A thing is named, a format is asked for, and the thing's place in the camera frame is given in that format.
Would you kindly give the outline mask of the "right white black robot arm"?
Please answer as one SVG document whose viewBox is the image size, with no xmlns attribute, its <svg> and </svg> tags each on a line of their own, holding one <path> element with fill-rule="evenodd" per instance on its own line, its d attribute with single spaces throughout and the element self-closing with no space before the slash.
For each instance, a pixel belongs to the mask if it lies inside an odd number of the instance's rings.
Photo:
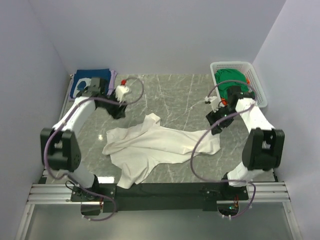
<svg viewBox="0 0 320 240">
<path fill-rule="evenodd" d="M 216 96 L 205 97 L 205 103 L 212 110 L 206 115 L 212 135 L 217 135 L 227 128 L 239 115 L 243 120 L 248 137 L 241 154 L 241 162 L 222 180 L 221 192 L 224 195 L 236 195 L 256 176 L 271 169 L 278 168 L 281 163 L 285 133 L 276 129 L 265 118 L 256 105 L 253 91 L 244 92 L 240 86 L 227 89 L 227 104 L 222 105 Z"/>
</svg>

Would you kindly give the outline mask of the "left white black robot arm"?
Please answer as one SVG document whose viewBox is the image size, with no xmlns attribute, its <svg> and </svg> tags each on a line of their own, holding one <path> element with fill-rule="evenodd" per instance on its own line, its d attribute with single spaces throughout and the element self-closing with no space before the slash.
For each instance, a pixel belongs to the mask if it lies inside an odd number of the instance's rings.
<svg viewBox="0 0 320 240">
<path fill-rule="evenodd" d="M 112 91 L 108 81 L 100 77 L 90 79 L 89 85 L 79 89 L 73 105 L 62 119 L 51 128 L 40 132 L 42 163 L 55 180 L 67 179 L 72 191 L 89 201 L 102 196 L 98 177 L 81 163 L 78 134 L 88 117 L 96 109 L 105 109 L 115 120 L 125 117 L 129 103 L 125 100 L 131 89 L 124 79 Z"/>
</svg>

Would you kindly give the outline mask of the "white t-shirt red print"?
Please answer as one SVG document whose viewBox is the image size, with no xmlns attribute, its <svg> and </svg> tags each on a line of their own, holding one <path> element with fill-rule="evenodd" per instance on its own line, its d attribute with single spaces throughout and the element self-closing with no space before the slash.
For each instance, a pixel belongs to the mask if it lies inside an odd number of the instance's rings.
<svg viewBox="0 0 320 240">
<path fill-rule="evenodd" d="M 182 164 L 193 156 L 193 151 L 214 155 L 221 148 L 219 134 L 167 128 L 161 126 L 161 118 L 154 113 L 138 125 L 108 130 L 106 137 L 102 153 L 121 169 L 117 186 L 123 189 L 143 182 L 160 164 Z"/>
</svg>

